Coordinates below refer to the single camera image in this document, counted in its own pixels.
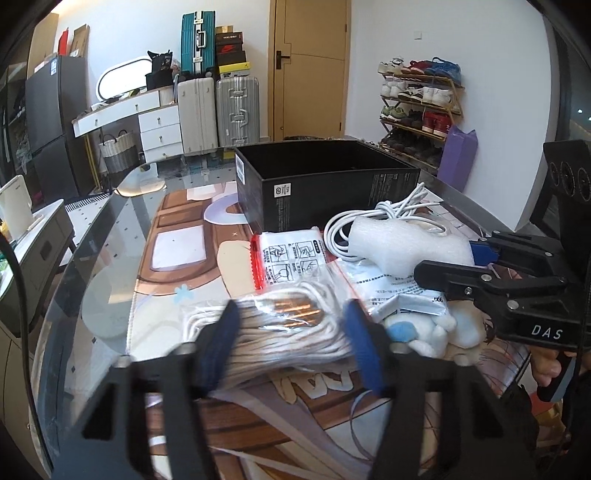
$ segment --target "black cable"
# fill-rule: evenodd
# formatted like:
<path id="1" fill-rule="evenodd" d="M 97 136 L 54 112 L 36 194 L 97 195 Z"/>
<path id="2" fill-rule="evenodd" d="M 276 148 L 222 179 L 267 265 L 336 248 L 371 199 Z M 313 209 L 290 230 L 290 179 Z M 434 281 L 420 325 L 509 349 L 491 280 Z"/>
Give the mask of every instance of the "black cable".
<path id="1" fill-rule="evenodd" d="M 17 285 L 18 293 L 18 304 L 19 314 L 21 323 L 21 354 L 22 354 L 22 372 L 25 375 L 25 390 L 27 392 L 27 401 L 31 410 L 31 417 L 33 417 L 33 425 L 37 431 L 39 437 L 39 443 L 41 444 L 41 450 L 49 467 L 49 470 L 53 471 L 53 463 L 49 456 L 49 450 L 45 443 L 43 432 L 41 431 L 41 423 L 39 422 L 39 416 L 37 414 L 37 407 L 35 406 L 35 399 L 33 397 L 33 388 L 31 386 L 31 371 L 29 370 L 29 327 L 28 327 L 28 316 L 27 316 L 27 292 L 25 291 L 25 279 L 22 276 L 21 266 L 18 263 L 17 256 L 14 254 L 14 250 L 10 246 L 10 243 L 4 235 L 0 233 L 0 251 L 8 261 L 8 265 L 14 275 L 14 281 Z"/>
<path id="2" fill-rule="evenodd" d="M 567 437 L 568 433 L 570 432 L 570 428 L 572 427 L 572 424 L 573 424 L 574 396 L 577 391 L 577 386 L 579 385 L 579 374 L 581 371 L 581 365 L 583 363 L 585 337 L 587 335 L 587 324 L 590 323 L 589 321 L 591 320 L 591 318 L 590 318 L 591 317 L 591 255 L 589 255 L 589 261 L 587 262 L 587 272 L 585 274 L 584 292 L 586 295 L 585 308 L 584 308 L 583 318 L 581 319 L 579 343 L 577 344 L 577 356 L 576 356 L 576 359 L 574 360 L 573 379 L 570 381 L 569 386 L 568 386 L 568 390 L 567 390 L 567 393 L 570 397 L 571 407 L 569 408 L 569 416 L 566 420 L 565 429 L 562 434 L 562 437 L 560 438 L 560 443 L 558 444 L 558 448 L 554 452 L 554 455 L 552 456 L 552 460 L 550 461 L 548 468 L 544 472 L 544 479 L 546 477 L 548 477 L 550 470 L 552 469 L 552 467 L 556 463 L 556 460 L 558 459 L 558 456 L 560 455 L 560 452 L 562 451 L 562 448 L 564 447 L 564 443 L 566 442 L 566 437 Z"/>

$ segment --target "silver suitcase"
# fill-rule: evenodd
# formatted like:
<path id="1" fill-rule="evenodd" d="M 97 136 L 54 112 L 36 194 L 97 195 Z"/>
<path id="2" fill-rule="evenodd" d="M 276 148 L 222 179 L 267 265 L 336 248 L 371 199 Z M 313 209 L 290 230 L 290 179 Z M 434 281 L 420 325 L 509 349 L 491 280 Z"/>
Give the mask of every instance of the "silver suitcase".
<path id="1" fill-rule="evenodd" d="M 187 80 L 178 84 L 178 117 L 185 155 L 217 148 L 213 93 L 212 78 Z"/>
<path id="2" fill-rule="evenodd" d="M 221 147 L 260 141 L 258 80 L 232 77 L 217 81 L 217 133 Z"/>

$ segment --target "door frame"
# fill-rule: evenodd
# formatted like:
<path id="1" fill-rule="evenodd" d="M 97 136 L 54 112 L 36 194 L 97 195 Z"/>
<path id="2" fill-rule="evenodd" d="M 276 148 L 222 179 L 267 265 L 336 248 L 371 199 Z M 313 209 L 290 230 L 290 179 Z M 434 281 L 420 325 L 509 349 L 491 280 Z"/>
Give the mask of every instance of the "door frame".
<path id="1" fill-rule="evenodd" d="M 347 114 L 347 96 L 349 92 L 349 61 L 351 55 L 351 0 L 345 0 L 347 9 L 347 30 L 345 38 L 345 78 L 343 82 L 343 109 L 341 111 L 340 134 L 345 136 L 345 117 Z M 267 63 L 267 135 L 275 141 L 275 16 L 277 0 L 269 0 L 269 48 Z"/>

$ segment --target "teal suitcase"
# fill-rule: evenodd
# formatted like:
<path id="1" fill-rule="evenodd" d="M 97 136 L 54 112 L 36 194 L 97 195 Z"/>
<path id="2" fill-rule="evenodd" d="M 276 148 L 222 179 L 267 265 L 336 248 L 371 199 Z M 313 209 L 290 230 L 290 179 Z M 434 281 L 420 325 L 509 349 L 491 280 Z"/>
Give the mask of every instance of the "teal suitcase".
<path id="1" fill-rule="evenodd" d="M 198 11 L 183 15 L 181 70 L 204 75 L 216 64 L 216 13 Z"/>

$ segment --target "barcode label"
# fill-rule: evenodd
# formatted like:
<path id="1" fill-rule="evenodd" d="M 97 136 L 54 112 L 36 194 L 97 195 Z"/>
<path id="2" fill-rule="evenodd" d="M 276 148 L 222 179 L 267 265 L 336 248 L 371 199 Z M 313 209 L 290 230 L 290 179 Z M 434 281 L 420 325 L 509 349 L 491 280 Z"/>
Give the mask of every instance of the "barcode label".
<path id="1" fill-rule="evenodd" d="M 281 183 L 273 187 L 275 198 L 277 197 L 288 197 L 291 195 L 291 183 Z"/>
<path id="2" fill-rule="evenodd" d="M 236 176 L 240 179 L 242 184 L 244 185 L 244 162 L 240 160 L 240 157 L 236 155 Z"/>

